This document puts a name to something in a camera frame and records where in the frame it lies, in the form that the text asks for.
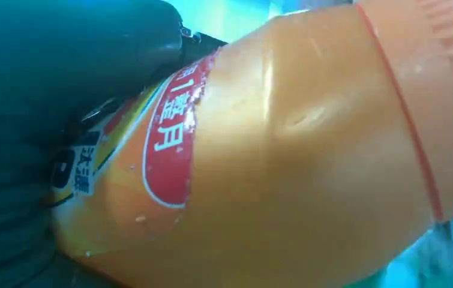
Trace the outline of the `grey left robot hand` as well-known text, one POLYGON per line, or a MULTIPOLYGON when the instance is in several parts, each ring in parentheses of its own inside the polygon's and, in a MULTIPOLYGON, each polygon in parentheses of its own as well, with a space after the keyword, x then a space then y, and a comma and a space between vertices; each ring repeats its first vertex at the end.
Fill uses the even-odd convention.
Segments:
POLYGON ((0 158, 70 142, 93 108, 221 46, 166 1, 0 1, 0 158))

